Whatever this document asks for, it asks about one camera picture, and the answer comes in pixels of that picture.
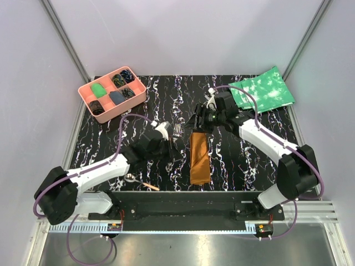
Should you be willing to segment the silver fork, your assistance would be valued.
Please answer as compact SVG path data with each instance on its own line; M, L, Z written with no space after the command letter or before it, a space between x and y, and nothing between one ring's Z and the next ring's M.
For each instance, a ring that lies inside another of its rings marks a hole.
M169 156L172 162L179 161L182 158L182 155L179 150L181 140L181 125L175 124L173 128L172 135L169 136Z

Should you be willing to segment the orange cloth napkin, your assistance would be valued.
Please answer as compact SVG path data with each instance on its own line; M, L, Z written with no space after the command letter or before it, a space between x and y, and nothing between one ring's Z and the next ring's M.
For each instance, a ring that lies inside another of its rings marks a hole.
M190 183L204 185L210 180L210 158L206 134L193 132L190 136Z

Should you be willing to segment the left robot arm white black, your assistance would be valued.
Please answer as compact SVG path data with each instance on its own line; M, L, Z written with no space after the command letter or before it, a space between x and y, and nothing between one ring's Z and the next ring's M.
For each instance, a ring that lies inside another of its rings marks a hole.
M38 209L51 225L58 225L72 215L97 213L107 219L119 215L120 206L106 192L90 195L88 189L114 177L130 175L139 164L154 159L181 160L178 150L180 133L168 132L162 126L148 130L119 152L82 168L64 170L61 166L49 171L34 194L33 212Z

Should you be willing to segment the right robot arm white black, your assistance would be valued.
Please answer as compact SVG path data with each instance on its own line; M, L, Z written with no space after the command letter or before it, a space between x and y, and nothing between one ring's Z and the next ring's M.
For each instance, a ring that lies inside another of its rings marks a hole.
M187 129L208 134L219 126L256 146L277 165L276 184L260 193L252 205L255 218L267 218L278 204L295 200L321 183L314 150L280 138L261 125L254 113L240 112L229 91L197 104L185 124Z

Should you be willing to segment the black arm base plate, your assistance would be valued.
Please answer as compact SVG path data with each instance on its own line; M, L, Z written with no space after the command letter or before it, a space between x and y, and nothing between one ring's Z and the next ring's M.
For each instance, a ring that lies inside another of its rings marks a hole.
M259 192L242 191L124 191L111 192L114 205L106 214L90 213L89 220L114 220L124 214L126 221L157 216L221 216L237 221L282 221L283 209L269 210L257 203Z

